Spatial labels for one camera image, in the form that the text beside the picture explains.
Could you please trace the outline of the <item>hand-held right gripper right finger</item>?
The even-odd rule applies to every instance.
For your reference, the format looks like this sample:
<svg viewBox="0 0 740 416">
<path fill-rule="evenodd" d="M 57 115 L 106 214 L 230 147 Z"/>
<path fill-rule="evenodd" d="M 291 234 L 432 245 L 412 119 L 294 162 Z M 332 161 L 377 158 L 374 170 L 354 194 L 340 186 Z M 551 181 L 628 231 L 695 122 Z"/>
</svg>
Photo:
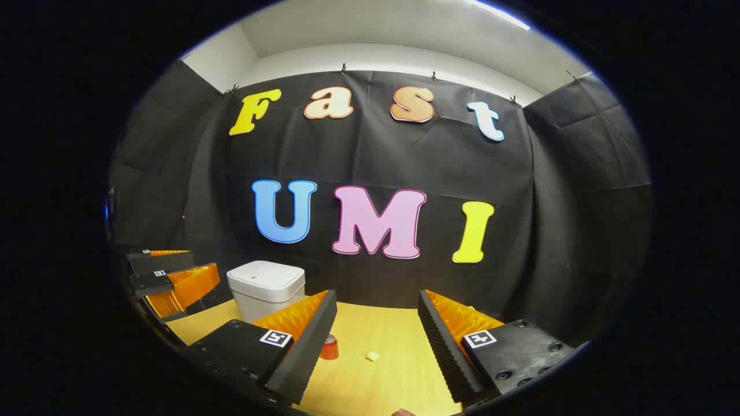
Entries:
<svg viewBox="0 0 740 416">
<path fill-rule="evenodd" d="M 417 312 L 447 389 L 462 405 L 520 389 L 576 352 L 529 320 L 503 323 L 426 289 Z"/>
</svg>

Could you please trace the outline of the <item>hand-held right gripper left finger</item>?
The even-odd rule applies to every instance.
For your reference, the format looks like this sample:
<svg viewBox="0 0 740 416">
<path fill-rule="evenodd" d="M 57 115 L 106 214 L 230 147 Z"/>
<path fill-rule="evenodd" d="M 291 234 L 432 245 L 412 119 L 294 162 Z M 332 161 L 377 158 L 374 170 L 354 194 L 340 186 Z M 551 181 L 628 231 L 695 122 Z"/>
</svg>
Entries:
<svg viewBox="0 0 740 416">
<path fill-rule="evenodd" d="M 187 360 L 241 392 L 299 404 L 336 317 L 325 290 L 256 323 L 227 321 L 187 347 Z"/>
</svg>

